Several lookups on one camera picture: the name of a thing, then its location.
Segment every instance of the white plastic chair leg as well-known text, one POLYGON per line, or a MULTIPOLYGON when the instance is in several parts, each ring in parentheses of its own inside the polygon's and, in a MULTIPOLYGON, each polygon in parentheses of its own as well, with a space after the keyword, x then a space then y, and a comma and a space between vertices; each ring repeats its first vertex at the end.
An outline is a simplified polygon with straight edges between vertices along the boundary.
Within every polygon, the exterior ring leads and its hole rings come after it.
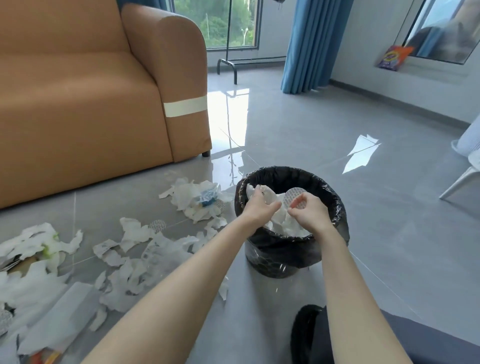
POLYGON ((439 198, 445 200, 453 192, 465 185, 475 174, 480 176, 480 170, 476 169, 475 167, 470 167, 460 176, 458 180, 455 181, 454 184, 452 184, 444 193, 442 193, 439 198))

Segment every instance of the tree foliage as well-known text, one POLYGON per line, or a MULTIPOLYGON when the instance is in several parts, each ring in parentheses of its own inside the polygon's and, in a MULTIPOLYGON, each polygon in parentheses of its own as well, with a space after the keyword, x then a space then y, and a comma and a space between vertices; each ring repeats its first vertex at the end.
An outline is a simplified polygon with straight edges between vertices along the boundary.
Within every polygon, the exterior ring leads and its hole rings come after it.
MULTIPOLYGON (((176 13, 192 19, 198 25, 207 48, 227 45, 229 0, 174 0, 174 2, 176 13)), ((257 0, 232 1, 231 47, 254 45, 256 7, 257 0)))

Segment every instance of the brown leather sofa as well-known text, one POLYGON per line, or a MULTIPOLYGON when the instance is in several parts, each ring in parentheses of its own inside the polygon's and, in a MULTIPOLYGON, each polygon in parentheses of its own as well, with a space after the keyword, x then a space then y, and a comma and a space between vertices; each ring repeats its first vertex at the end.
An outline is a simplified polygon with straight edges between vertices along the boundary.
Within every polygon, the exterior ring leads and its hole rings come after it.
POLYGON ((0 5, 0 207, 211 149, 202 34, 115 0, 0 5))

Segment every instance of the white wall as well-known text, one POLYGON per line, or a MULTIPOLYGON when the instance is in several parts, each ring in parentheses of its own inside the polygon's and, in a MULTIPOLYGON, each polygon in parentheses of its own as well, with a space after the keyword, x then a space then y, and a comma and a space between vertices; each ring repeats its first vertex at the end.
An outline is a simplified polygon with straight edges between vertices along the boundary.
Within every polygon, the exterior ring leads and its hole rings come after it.
POLYGON ((394 44, 411 0, 355 0, 332 78, 466 122, 480 113, 480 47, 465 65, 468 75, 420 67, 392 72, 374 67, 394 44))
MULTIPOLYGON (((280 5, 273 0, 264 0, 259 49, 229 51, 228 58, 285 56, 296 3, 297 0, 286 0, 280 5)), ((219 58, 225 58, 225 51, 208 52, 208 67, 216 66, 219 58)))

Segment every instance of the shoe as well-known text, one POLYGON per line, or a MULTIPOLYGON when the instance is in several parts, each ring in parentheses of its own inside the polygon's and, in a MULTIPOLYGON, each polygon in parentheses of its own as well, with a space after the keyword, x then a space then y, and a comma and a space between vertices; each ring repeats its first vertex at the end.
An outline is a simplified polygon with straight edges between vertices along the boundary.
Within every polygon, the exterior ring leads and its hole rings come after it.
POLYGON ((312 352, 313 333, 317 316, 324 308, 315 304, 303 306, 293 322, 290 351, 293 364, 309 364, 312 352))

